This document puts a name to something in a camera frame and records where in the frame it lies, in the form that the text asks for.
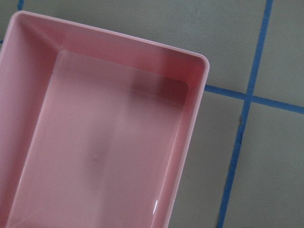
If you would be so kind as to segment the pink plastic bin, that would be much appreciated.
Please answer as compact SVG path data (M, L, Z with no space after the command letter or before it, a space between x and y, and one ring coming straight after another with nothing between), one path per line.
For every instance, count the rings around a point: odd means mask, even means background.
M201 54L27 11L0 51L0 225L166 228Z

